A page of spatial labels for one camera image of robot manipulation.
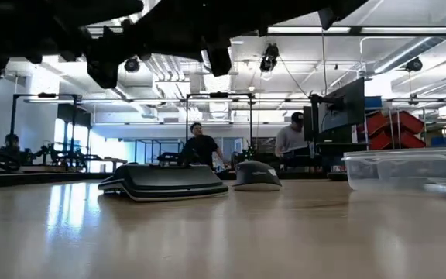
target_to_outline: plastic container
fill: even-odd
[[[446,197],[446,148],[345,153],[355,191],[409,191]]]

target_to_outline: ceiling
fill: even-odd
[[[146,13],[156,4],[156,0],[145,1]],[[95,26],[118,26],[118,20],[102,22]],[[282,22],[280,26],[319,26],[316,13]],[[446,1],[441,0],[370,0],[348,18],[335,23],[336,26],[445,26]],[[121,91],[130,98],[185,98],[186,94],[206,91],[248,92],[254,88],[257,98],[302,98],[307,99],[311,92],[322,94],[346,84],[356,77],[366,65],[376,65],[403,53],[411,44],[424,38],[362,38],[362,37],[325,37],[320,36],[242,36],[233,39],[230,53],[233,60],[231,75],[213,78],[192,60],[154,55],[148,64],[141,63],[137,73],[127,73],[120,65],[118,83]],[[259,70],[263,51],[268,43],[276,43],[280,50],[278,64],[273,76],[264,80]],[[376,89],[369,95],[382,95],[384,98],[408,97],[411,92],[418,95],[446,97],[446,40],[425,50],[419,55],[424,67],[417,73],[408,74],[394,67],[391,71],[372,77],[370,88]],[[159,68],[154,71],[153,65]],[[61,78],[62,92],[76,92],[84,99],[118,98],[115,91],[100,88],[87,75],[85,62],[59,62],[51,65]],[[9,70],[32,74],[35,66],[22,60],[12,60]],[[163,80],[163,72],[168,81]],[[300,109],[302,103],[261,103],[254,109],[287,110]],[[168,104],[158,109],[164,112],[179,112],[180,119],[185,117],[177,104]],[[417,107],[435,109],[441,104],[422,104]],[[96,113],[140,112],[131,104],[89,104],[84,107]],[[227,104],[218,109],[238,109],[237,113],[249,106],[245,103]],[[208,103],[191,105],[191,110],[211,112]]]

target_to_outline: black cap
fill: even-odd
[[[294,112],[292,114],[292,122],[302,123],[304,121],[304,115],[302,112]]]

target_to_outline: computer monitor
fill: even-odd
[[[364,78],[319,97],[317,120],[319,133],[357,125],[365,119]]]
[[[304,131],[304,141],[314,141],[313,130],[313,109],[309,106],[304,106],[304,124],[302,130]]]

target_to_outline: white wall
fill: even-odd
[[[252,136],[276,136],[284,125],[259,125],[253,127]],[[153,126],[94,126],[92,130],[106,138],[183,138],[185,125],[153,125]],[[248,125],[203,125],[206,135],[213,137],[245,137],[249,138]]]
[[[28,93],[30,82],[32,81],[28,78],[25,87],[17,86],[17,93]],[[5,136],[10,132],[14,92],[14,82],[0,80],[0,146],[5,144]],[[26,104],[19,100],[16,111],[15,134],[19,136],[22,148],[30,148],[36,152],[44,140],[53,141],[57,105]]]

